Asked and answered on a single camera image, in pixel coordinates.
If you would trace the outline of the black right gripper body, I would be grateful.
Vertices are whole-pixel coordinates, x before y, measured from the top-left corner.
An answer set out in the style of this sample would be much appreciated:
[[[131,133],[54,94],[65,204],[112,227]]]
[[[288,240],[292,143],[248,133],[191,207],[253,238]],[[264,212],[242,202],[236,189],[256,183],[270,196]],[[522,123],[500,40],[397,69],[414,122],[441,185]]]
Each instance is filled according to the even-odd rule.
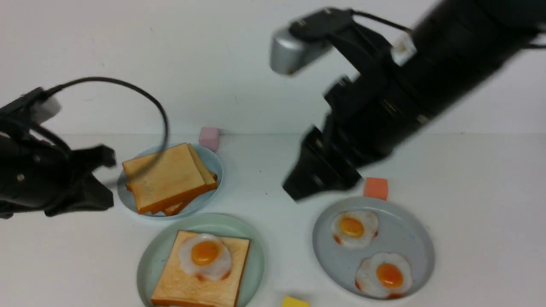
[[[430,85],[400,75],[381,85],[343,78],[325,95],[324,127],[302,141],[299,169],[356,171],[386,159],[431,120],[430,94]]]

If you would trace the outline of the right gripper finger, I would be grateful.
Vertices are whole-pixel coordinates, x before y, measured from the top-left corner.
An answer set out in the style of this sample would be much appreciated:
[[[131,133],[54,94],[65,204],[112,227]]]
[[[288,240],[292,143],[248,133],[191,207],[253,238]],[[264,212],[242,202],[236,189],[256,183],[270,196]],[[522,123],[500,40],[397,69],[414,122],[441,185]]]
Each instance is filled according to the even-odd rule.
[[[360,173],[339,152],[302,142],[299,157],[283,181],[283,190],[296,202],[330,191],[348,191],[361,181]]]

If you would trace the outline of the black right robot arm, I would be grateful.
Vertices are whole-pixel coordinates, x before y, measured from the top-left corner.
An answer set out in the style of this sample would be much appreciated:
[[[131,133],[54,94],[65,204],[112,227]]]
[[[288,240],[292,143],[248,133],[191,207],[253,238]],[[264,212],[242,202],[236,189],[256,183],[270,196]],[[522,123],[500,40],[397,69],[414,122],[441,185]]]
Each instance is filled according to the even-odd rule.
[[[294,75],[335,47],[359,72],[324,94],[324,128],[302,140],[282,184],[300,201],[347,191],[358,169],[389,157],[421,128],[545,32],[543,0],[441,0],[413,29],[353,9],[326,7],[272,37],[270,67]]]

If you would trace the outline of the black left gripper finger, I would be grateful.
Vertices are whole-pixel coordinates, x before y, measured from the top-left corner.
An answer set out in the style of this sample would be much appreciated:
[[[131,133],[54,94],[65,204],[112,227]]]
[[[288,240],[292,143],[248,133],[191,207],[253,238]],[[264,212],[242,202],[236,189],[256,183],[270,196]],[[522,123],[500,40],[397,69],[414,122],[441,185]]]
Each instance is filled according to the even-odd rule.
[[[97,178],[82,177],[45,207],[45,215],[54,217],[80,211],[107,211],[114,206],[113,193]]]
[[[116,165],[115,151],[106,145],[82,148],[72,151],[70,165],[79,175],[89,175],[101,167],[112,168]]]

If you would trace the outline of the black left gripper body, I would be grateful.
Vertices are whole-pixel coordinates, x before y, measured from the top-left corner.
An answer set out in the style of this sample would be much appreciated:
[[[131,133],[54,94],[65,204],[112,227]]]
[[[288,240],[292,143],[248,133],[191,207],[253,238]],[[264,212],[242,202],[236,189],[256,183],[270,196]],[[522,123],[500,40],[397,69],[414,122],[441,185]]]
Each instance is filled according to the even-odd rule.
[[[72,212],[72,150],[58,136],[37,126],[1,125],[1,218],[42,211],[47,217]]]

